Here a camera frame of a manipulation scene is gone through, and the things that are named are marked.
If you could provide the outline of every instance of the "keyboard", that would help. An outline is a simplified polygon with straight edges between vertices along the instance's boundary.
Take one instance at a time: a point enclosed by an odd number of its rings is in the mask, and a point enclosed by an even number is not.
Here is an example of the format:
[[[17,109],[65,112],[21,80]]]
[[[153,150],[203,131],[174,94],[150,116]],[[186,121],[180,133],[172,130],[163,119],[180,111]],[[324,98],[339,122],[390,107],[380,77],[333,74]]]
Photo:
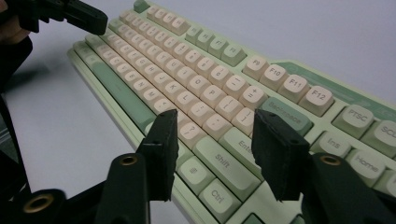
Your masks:
[[[301,201],[277,202],[254,162],[255,108],[396,197],[396,106],[301,63],[271,61],[145,1],[68,56],[134,148],[156,115],[178,110],[173,198],[194,223],[304,223]]]

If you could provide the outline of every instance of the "ctrl key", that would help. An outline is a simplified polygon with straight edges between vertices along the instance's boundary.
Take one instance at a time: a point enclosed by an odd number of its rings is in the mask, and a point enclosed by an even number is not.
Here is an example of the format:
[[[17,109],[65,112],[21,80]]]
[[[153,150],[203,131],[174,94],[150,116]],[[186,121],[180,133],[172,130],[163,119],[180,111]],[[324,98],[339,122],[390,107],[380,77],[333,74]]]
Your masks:
[[[224,223],[241,204],[218,179],[214,179],[199,198],[220,223]]]

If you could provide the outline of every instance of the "white table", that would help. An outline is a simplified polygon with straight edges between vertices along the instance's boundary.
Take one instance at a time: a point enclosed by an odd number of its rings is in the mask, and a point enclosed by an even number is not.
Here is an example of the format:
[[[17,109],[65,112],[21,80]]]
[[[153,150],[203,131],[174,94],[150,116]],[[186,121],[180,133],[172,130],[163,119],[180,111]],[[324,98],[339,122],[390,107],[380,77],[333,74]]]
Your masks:
[[[112,19],[133,1],[86,3]],[[155,0],[272,59],[297,60],[396,104],[396,2]],[[32,191],[68,197],[103,181],[110,162],[132,152],[69,62],[84,31],[40,23],[34,51],[5,97]],[[173,203],[152,203],[152,223],[185,223]]]

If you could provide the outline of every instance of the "clamp jaw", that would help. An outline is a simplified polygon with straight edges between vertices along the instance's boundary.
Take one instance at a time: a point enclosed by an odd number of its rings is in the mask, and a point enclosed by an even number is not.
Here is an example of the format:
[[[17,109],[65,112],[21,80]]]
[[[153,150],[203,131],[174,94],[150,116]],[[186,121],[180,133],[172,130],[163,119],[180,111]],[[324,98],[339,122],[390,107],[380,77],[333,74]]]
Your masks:
[[[95,35],[106,31],[107,15],[78,0],[6,0],[8,10],[0,13],[0,24],[18,15],[21,28],[38,33],[38,21],[67,20]]]

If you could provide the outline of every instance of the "brass insert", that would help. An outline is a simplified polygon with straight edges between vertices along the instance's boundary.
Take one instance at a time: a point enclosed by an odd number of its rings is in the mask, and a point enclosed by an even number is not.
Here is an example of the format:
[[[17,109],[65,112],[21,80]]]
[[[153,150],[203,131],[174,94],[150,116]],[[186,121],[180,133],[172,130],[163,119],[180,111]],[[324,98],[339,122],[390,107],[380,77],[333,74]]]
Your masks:
[[[321,156],[320,160],[328,165],[341,165],[340,160],[338,160],[337,158],[330,156],[330,155]]]
[[[133,165],[137,162],[137,157],[136,156],[127,156],[124,157],[120,160],[121,165]]]
[[[52,194],[38,195],[25,204],[23,211],[29,214],[40,212],[50,206],[53,200]]]

